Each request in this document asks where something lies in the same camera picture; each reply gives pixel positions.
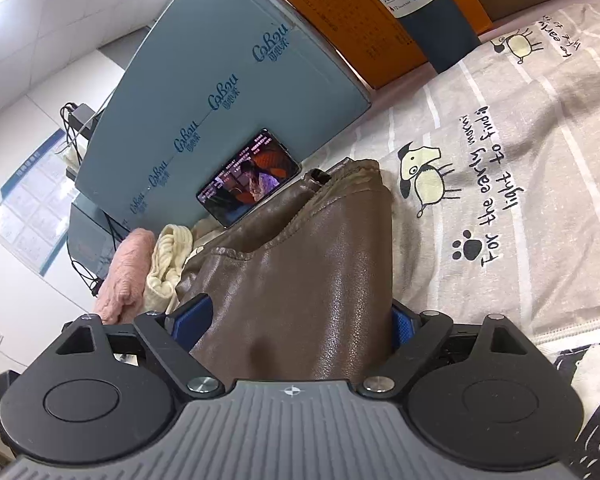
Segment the cream knitted garment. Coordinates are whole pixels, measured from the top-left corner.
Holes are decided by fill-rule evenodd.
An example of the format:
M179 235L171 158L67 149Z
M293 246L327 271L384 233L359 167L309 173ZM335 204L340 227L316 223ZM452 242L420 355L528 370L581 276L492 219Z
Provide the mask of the cream knitted garment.
M186 226L168 224L162 229L146 276L145 312L171 313L178 307L176 288L193 246L193 233Z

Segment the dark blue vacuum bottle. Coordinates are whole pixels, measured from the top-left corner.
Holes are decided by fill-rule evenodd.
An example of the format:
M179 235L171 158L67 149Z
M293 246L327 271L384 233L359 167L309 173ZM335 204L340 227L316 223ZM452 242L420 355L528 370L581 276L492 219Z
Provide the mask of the dark blue vacuum bottle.
M479 45L454 0L379 0L441 74Z

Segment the pink knitted garment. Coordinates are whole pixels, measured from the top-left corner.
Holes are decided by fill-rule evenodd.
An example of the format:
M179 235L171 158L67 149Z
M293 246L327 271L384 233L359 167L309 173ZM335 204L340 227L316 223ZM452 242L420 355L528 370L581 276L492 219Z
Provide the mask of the pink knitted garment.
M131 323L143 309L155 242L153 232L138 228L122 240L114 253L94 307L105 325Z

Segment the smartphone with lit screen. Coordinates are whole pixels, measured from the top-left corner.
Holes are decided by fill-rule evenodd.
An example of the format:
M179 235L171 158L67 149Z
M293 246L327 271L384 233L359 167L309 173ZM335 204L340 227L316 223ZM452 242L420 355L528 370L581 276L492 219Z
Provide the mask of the smartphone with lit screen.
M268 130L261 129L196 194L228 228L300 174L300 164Z

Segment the black patterned cloth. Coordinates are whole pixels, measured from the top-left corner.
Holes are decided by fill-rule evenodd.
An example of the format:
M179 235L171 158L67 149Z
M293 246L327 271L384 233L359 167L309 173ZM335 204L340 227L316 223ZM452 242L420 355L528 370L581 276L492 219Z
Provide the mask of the black patterned cloth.
M577 478L600 479L600 344L564 351L554 365L583 405L583 425L566 462Z

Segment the wall poster blue frame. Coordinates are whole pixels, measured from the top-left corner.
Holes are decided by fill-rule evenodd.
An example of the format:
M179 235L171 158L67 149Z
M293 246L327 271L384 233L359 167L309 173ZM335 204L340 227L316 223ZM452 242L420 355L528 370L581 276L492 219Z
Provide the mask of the wall poster blue frame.
M66 148L65 131L59 129L0 189L0 242L40 275L67 240L71 204L78 195L61 158Z

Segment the orange cardboard box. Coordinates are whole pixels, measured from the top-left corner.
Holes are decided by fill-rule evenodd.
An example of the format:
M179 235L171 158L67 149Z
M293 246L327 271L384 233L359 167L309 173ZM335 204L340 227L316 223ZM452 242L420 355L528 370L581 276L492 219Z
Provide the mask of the orange cardboard box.
M380 0L287 0L372 88L427 62Z

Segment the light blue cardboard box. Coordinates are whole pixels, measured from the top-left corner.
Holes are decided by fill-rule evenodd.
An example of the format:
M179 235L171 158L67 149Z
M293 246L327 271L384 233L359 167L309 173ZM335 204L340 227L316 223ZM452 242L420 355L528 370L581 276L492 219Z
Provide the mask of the light blue cardboard box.
M200 190L260 131L302 162L369 107L283 0L173 0L100 116L76 187L128 229L190 226Z

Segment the brown leather jacket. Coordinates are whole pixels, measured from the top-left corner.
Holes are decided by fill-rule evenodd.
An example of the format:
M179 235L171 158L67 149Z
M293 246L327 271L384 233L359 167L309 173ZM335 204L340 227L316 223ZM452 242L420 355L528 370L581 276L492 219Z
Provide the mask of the brown leather jacket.
M224 385L359 382L391 349L391 202L378 162L340 162L205 244L176 288L213 304L192 356Z

